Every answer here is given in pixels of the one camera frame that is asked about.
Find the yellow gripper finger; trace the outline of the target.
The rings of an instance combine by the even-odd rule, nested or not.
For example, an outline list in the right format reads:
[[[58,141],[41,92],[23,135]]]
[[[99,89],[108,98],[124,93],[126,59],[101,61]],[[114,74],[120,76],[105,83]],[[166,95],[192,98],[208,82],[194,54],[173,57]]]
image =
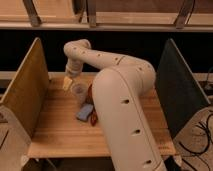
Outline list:
[[[63,80],[63,86],[62,86],[63,90],[68,91],[70,89],[72,83],[73,83],[73,80],[71,78],[65,76],[64,80]]]

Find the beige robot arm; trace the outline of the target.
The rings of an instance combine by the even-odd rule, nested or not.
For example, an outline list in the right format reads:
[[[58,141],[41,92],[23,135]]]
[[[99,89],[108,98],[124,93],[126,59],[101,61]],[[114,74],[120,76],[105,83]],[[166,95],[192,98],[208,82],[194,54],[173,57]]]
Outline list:
[[[154,87],[153,66],[133,56],[94,50],[86,39],[66,43],[64,53],[73,78],[85,63],[100,70],[92,97],[115,170],[167,171],[140,101]]]

